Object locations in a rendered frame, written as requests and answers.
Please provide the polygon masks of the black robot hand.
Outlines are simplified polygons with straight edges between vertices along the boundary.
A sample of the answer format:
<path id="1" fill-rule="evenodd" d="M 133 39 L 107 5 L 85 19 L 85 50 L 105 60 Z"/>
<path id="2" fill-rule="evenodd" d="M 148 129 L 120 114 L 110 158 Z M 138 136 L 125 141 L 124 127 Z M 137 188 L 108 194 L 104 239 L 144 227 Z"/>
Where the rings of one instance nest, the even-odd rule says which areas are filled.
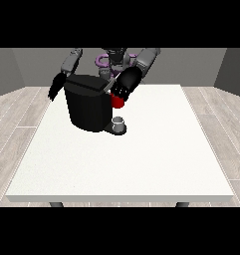
<path id="1" fill-rule="evenodd" d="M 139 67 L 126 68 L 116 78 L 116 81 L 111 87 L 111 93 L 126 102 L 129 95 L 139 85 L 141 78 L 142 71 Z"/>
<path id="2" fill-rule="evenodd" d="M 67 75 L 64 73 L 59 73 L 54 79 L 50 87 L 48 98 L 53 101 L 60 89 L 64 86 L 66 82 Z"/>

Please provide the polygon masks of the red pod holder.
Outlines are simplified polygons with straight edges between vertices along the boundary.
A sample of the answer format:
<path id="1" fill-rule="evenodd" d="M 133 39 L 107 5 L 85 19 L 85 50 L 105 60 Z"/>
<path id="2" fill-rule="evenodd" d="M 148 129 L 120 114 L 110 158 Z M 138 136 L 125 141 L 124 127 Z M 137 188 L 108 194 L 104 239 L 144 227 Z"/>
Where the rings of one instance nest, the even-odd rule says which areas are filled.
<path id="1" fill-rule="evenodd" d="M 124 106 L 124 100 L 122 98 L 119 98 L 115 96 L 114 94 L 111 94 L 112 98 L 112 107 L 115 109 L 120 109 Z"/>

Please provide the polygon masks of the black coffee machine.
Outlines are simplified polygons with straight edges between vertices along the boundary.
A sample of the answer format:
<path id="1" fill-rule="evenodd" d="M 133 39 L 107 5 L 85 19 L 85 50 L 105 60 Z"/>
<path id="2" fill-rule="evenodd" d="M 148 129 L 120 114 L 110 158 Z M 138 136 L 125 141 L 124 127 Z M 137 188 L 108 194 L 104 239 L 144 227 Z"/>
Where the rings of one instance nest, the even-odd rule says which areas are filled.
<path id="1" fill-rule="evenodd" d="M 109 82 L 90 75 L 69 75 L 64 84 L 66 101 L 71 122 L 77 128 L 114 135 L 126 133 L 126 125 L 121 132 L 113 131 L 113 107 L 111 94 L 104 87 Z"/>

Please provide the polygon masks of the pale grey machine lid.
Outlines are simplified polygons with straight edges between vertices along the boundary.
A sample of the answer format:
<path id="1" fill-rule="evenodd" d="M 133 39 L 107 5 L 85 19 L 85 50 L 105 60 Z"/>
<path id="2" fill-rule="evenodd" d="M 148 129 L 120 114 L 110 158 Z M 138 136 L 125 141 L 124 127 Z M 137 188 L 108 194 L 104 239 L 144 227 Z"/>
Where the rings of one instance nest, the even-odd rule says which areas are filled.
<path id="1" fill-rule="evenodd" d="M 106 94 L 110 94 L 111 93 L 111 88 L 113 87 L 114 83 L 116 82 L 117 78 L 119 75 L 117 75 L 115 78 L 112 77 L 109 81 L 109 83 L 104 87 L 104 91 Z"/>

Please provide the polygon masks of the small grey cup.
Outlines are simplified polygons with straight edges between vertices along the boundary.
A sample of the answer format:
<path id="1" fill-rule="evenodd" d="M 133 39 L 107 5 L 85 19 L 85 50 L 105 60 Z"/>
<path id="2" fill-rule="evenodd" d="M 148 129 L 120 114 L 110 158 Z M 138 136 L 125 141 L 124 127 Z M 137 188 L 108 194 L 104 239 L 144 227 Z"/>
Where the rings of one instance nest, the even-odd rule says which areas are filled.
<path id="1" fill-rule="evenodd" d="M 122 117 L 114 117 L 112 119 L 113 131 L 121 132 L 124 129 L 124 120 Z"/>

